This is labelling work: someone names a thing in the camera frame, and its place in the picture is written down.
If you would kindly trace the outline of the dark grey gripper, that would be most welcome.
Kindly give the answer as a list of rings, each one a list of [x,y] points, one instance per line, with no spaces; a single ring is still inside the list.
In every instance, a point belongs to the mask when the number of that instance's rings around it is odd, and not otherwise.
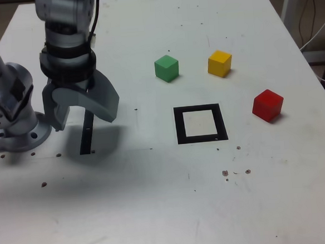
[[[65,129],[70,106],[80,106],[109,123],[117,117],[120,97],[100,71],[85,77],[62,77],[60,82],[61,87],[56,88],[48,79],[42,92],[46,119],[55,130]]]

